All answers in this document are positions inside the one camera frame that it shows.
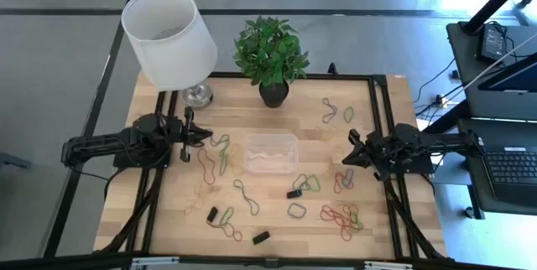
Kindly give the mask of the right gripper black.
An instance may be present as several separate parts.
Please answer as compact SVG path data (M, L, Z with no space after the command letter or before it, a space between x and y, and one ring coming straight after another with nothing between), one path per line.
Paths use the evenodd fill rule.
M354 128L351 129L348 133L348 141L353 146L353 150L341 162L345 165L365 167L366 154L360 133ZM394 145L393 134L383 137L380 132L374 131L367 135L366 149L371 163L376 168L375 177L378 181L384 182L390 178L391 170L395 165Z

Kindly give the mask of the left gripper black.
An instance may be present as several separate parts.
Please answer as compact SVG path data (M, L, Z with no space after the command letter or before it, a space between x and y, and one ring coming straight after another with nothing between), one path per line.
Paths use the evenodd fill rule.
M180 160L190 162L190 147L203 147L204 140L213 135L211 129L198 127L193 123L194 111L190 106L185 108L185 120L182 121L176 116L168 116L166 119L166 127L168 130L167 140L170 143L182 143L183 147L180 150Z

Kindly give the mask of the grey rubber band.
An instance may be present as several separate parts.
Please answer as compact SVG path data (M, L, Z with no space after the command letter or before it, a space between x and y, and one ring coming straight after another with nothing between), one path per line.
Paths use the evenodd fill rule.
M244 183L240 180L240 179L235 179L233 182L232 182L232 185L234 188L236 189L239 189L241 194L242 194L242 197L243 199L248 203L249 205L249 211L250 211L250 214L252 216L256 216L259 214L259 211L260 211L260 206L258 204L258 202L254 199L252 199L251 197L249 197L246 193L246 189L245 189L245 186L244 186Z
M329 107L329 108L331 109L331 111L328 112L327 114L325 114L325 115L322 117L322 119L321 119L321 121L322 121L323 123L327 124L327 123L329 123L329 122L332 120L332 118L337 114L337 107L336 107L335 105L333 105L333 104L330 103L330 100L329 100L328 97L324 97L324 98L322 99L322 103L323 103L325 106L327 106L327 107Z

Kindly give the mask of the blue rubber band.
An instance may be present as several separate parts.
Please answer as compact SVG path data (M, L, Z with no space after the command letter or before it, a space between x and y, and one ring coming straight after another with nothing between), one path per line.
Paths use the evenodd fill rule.
M307 213L307 209L298 203L291 203L287 209L287 215L293 219L304 218Z

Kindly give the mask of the clear plastic bin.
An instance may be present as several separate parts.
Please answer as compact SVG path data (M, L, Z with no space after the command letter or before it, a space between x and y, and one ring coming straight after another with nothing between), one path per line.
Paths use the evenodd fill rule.
M251 174L292 174L298 167L298 138L293 134L253 133L244 149Z

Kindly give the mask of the white shade table lamp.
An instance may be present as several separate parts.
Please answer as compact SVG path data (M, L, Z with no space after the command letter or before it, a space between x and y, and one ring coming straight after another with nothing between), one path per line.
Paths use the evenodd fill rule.
M217 46L194 0L130 0L121 23L157 90L180 91L193 108L211 104L206 79L215 69Z

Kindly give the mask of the green potted plant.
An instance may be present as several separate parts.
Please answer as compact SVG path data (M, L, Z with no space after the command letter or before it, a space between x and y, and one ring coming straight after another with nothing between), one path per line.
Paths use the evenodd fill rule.
M233 43L235 64L258 87L269 108L280 107L289 85L307 77L309 53L301 49L298 32L287 19L259 16L248 20Z

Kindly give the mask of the black keyboard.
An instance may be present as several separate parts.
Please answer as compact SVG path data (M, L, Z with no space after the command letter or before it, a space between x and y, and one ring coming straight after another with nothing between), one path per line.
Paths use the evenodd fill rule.
M485 160L493 184L537 184L537 151L488 151Z

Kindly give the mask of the thin white rod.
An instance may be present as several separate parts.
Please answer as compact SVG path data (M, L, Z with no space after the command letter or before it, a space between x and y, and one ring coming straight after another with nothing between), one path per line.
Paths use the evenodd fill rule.
M530 40L528 43L524 44L522 48L530 49L536 53L537 52L537 39ZM480 80L482 78L484 80L487 80L493 77L494 75L496 75L497 73L503 71L507 66L514 64L515 62L518 62L523 59L524 58L521 57L521 55L517 55L517 57L513 57L511 55L504 55L502 58L500 58L499 60L496 60L492 64L485 63L488 65L487 69L483 71L481 74L479 74L477 77L475 77L474 80ZM467 87L463 85L462 88L455 89L451 94L447 94L446 98L448 98L449 100L452 100L459 94L464 93L464 90L466 88Z

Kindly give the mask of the dark monitor screen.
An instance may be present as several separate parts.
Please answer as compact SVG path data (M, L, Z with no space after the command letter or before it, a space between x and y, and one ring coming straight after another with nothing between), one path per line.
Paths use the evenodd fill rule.
M537 52L507 66L477 86L480 91L537 92Z

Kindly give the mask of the black power adapter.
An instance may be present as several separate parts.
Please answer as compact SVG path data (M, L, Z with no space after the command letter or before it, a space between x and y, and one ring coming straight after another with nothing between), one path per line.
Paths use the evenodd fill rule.
M479 34L477 60L492 64L502 58L507 49L507 28L498 23L484 25Z

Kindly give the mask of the black crossbar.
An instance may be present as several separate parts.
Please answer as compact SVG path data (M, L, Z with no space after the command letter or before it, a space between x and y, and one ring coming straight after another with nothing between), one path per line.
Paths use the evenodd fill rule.
M143 252L94 252L92 254L41 257L0 262L0 270L111 270L131 267L135 257L179 257L177 264L216 264L280 267L352 267L363 270L366 261L399 262L413 266L414 270L521 270L511 267L496 267L451 259L424 259L403 257L395 260L374 259L330 259L298 257L217 257L217 256L165 256L149 255Z

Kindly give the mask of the grey furniture leg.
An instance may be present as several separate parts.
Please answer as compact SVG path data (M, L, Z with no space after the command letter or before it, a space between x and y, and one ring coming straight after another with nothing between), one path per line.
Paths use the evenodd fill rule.
M21 169L29 169L32 163L9 153L0 152L0 169L5 165L12 165Z

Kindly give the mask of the black diagonal pole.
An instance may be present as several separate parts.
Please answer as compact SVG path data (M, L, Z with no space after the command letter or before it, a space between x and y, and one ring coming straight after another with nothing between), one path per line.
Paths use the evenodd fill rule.
M468 22L460 22L464 34L476 33L508 0L489 0Z

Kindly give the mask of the silver metal bracket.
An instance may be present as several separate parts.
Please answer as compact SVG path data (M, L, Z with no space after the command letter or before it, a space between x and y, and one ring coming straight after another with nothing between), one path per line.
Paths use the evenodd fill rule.
M411 264L399 262L366 261L363 270L414 270Z
M177 264L180 262L179 257L135 257L132 262L132 267L148 267Z

